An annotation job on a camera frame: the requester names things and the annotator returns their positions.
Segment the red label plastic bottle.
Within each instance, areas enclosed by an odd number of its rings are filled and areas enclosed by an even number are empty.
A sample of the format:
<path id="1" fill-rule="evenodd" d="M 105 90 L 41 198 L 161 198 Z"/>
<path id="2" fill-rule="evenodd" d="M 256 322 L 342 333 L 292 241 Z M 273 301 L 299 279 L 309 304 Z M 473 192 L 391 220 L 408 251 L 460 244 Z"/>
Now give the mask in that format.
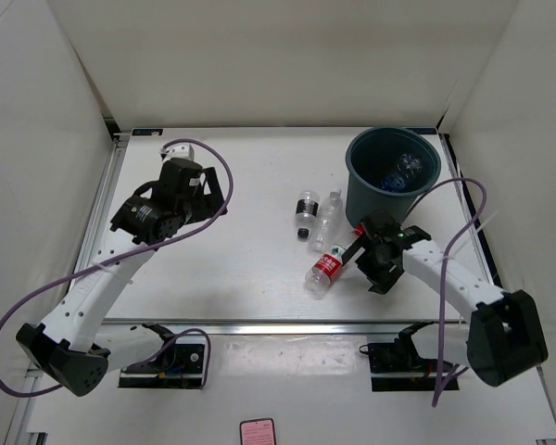
<path id="1" fill-rule="evenodd" d="M 350 235 L 364 234 L 365 230 L 360 224 L 356 225 L 345 235 L 341 235 L 333 242 L 313 264 L 305 275 L 304 287 L 314 299 L 321 299 L 336 281 L 345 267 L 342 265 L 342 253 L 345 242 Z"/>

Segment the blue label plastic bottle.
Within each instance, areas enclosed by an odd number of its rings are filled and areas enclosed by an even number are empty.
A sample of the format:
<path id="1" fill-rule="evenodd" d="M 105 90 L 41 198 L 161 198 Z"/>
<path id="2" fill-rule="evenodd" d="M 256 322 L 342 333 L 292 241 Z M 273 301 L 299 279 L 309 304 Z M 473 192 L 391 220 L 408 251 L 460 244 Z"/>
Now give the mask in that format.
<path id="1" fill-rule="evenodd" d="M 403 154 L 393 169 L 379 184 L 379 188 L 391 193 L 405 193 L 423 170 L 423 161 L 414 154 Z"/>

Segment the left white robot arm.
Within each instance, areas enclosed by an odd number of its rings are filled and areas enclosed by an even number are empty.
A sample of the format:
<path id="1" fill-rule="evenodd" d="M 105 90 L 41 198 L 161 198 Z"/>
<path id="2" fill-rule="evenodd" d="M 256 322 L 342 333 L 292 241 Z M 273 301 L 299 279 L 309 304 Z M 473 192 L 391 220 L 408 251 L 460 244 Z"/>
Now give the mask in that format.
<path id="1" fill-rule="evenodd" d="M 65 298 L 37 324 L 16 335 L 32 362 L 78 397 L 106 373 L 148 363 L 172 367 L 175 336 L 160 324 L 139 324 L 118 334 L 102 327 L 108 311 L 133 276 L 185 225 L 210 221 L 226 211 L 216 171 L 189 159 L 162 164 L 156 181 L 138 187 L 110 221 L 94 271 L 78 278 Z"/>

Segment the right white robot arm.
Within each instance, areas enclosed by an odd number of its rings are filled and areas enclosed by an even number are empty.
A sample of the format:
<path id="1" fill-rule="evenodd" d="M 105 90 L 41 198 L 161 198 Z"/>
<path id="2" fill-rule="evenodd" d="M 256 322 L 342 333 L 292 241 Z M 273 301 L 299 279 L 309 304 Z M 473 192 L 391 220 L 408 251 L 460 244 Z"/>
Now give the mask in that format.
<path id="1" fill-rule="evenodd" d="M 466 321 L 464 328 L 438 333 L 437 322 L 419 322 L 390 343 L 370 345 L 377 374 L 420 372 L 443 360 L 472 369 L 497 387 L 537 367 L 549 357 L 534 299 L 523 290 L 509 292 L 485 282 L 454 260 L 416 225 L 402 228 L 384 210 L 365 216 L 345 260 L 354 260 L 373 293 L 384 295 L 403 274 L 444 296 Z"/>

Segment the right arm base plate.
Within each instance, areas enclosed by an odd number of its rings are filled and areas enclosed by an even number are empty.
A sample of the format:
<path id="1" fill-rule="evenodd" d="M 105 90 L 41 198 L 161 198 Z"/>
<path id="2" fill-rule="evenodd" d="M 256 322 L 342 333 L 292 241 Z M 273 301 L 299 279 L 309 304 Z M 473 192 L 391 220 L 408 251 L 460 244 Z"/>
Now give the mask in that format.
<path id="1" fill-rule="evenodd" d="M 436 387 L 436 357 L 423 358 L 411 343 L 420 329 L 436 322 L 419 322 L 401 331 L 377 332 L 366 336 L 358 348 L 368 359 L 373 393 L 430 392 Z"/>

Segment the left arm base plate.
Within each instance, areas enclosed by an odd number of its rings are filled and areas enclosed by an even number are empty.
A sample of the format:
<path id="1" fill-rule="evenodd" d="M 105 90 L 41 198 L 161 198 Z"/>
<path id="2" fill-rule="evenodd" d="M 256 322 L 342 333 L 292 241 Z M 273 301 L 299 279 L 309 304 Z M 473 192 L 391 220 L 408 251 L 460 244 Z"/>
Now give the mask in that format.
<path id="1" fill-rule="evenodd" d="M 163 341 L 153 358 L 122 368 L 119 388 L 203 389 L 209 379 L 211 338 L 191 327 L 175 334 L 160 324 L 143 324 Z"/>

